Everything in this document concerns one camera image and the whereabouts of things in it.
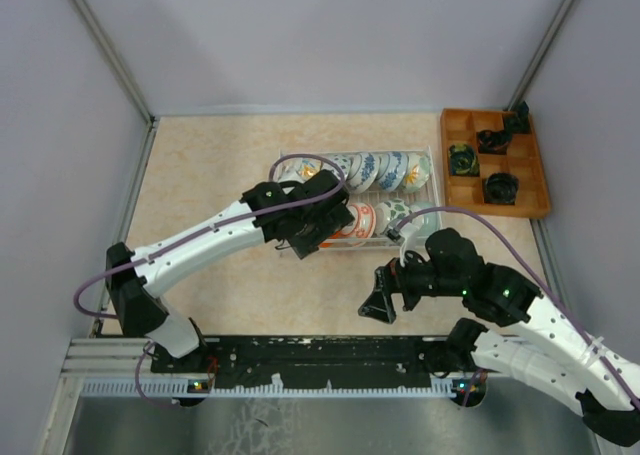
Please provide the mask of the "white wire dish rack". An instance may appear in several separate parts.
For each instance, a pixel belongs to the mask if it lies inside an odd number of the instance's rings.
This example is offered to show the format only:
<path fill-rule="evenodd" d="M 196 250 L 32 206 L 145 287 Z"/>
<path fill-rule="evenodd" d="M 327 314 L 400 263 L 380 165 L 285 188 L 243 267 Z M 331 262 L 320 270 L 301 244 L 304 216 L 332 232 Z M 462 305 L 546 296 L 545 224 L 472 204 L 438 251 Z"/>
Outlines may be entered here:
<path fill-rule="evenodd" d="M 391 248 L 386 231 L 407 215 L 440 204 L 433 153 L 411 150 L 320 152 L 272 168 L 278 182 L 303 183 L 325 170 L 345 178 L 353 220 L 321 244 L 325 251 Z"/>

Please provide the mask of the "green leaf pattern bowl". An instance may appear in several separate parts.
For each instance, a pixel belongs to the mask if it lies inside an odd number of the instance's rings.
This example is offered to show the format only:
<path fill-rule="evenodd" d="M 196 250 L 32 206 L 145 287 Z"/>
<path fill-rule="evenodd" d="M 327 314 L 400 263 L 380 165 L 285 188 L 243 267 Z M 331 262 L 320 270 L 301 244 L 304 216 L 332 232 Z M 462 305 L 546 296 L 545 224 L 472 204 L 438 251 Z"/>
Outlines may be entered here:
<path fill-rule="evenodd" d="M 410 213 L 409 205 L 400 198 L 382 201 L 374 206 L 376 225 L 374 233 L 382 236 L 385 229 L 396 219 L 404 218 Z"/>

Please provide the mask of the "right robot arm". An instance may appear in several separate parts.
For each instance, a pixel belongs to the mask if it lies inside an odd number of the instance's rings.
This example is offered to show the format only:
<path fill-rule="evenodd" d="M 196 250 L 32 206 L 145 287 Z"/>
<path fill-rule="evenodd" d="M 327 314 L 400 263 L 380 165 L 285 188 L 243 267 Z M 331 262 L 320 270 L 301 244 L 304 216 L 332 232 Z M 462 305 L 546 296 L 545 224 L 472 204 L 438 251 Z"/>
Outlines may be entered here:
<path fill-rule="evenodd" d="M 456 369 L 502 373 L 565 405 L 596 435 L 639 441 L 639 366 L 580 334 L 567 314 L 518 271 L 487 263 L 454 229 L 433 233 L 422 257 L 409 250 L 374 272 L 359 315 L 391 324 L 392 297 L 411 311 L 424 297 L 458 297 L 472 313 L 447 337 Z"/>

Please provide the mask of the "orange white leaf bowl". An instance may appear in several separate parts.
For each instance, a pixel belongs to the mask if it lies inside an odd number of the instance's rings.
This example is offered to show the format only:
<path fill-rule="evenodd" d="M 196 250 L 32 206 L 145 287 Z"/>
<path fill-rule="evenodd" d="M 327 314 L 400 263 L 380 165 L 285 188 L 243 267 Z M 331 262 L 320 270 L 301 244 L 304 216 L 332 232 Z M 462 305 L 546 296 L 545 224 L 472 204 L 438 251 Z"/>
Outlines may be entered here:
<path fill-rule="evenodd" d="M 369 239 L 373 235 L 376 225 L 374 207 L 366 202 L 352 202 L 347 205 L 347 209 L 354 220 L 341 231 L 353 232 L 350 238 Z"/>

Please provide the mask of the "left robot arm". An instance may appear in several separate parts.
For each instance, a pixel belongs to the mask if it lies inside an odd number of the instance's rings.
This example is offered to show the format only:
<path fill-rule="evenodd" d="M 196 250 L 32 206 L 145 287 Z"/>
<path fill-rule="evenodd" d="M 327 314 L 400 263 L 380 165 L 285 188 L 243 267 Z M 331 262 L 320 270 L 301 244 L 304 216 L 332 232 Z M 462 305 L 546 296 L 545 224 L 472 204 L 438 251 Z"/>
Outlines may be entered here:
<path fill-rule="evenodd" d="M 261 182 L 220 213 L 155 244 L 112 245 L 106 288 L 123 335 L 155 342 L 186 371 L 201 369 L 208 359 L 201 333 L 165 294 L 193 273 L 273 240 L 306 258 L 353 221 L 348 200 L 344 181 L 322 170 L 304 183 Z"/>

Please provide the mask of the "orange bottom bowl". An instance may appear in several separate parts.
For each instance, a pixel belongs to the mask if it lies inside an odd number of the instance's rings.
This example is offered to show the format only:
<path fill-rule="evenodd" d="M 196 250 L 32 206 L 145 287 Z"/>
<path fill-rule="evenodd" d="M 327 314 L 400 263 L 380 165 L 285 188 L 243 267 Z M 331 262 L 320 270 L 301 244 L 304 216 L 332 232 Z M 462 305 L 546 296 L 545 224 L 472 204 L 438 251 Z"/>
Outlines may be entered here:
<path fill-rule="evenodd" d="M 353 232 L 345 233 L 344 231 L 338 231 L 330 236 L 330 239 L 345 239 L 350 238 Z"/>

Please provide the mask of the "pale green ringed bowl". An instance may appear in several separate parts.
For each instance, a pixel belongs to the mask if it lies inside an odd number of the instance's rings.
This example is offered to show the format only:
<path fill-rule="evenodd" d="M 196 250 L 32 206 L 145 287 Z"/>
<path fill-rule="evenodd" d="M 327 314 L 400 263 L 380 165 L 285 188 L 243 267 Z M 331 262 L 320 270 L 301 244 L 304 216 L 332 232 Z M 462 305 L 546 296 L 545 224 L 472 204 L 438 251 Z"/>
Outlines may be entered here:
<path fill-rule="evenodd" d="M 416 201 L 409 205 L 410 211 L 416 213 L 420 210 L 434 208 L 435 204 L 430 201 Z M 411 221 L 418 228 L 419 238 L 428 238 L 441 228 L 439 215 L 437 212 L 430 212 L 416 216 Z"/>

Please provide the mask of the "blue white patterned bowl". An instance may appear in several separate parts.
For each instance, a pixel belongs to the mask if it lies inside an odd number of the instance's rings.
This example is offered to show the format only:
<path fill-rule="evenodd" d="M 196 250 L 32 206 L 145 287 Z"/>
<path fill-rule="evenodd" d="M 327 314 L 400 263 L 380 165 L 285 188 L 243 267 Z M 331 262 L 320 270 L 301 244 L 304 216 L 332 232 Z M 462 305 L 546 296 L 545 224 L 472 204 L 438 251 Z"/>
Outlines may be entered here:
<path fill-rule="evenodd" d="M 409 154 L 404 151 L 386 151 L 380 155 L 380 168 L 376 178 L 382 191 L 395 191 L 406 175 Z"/>

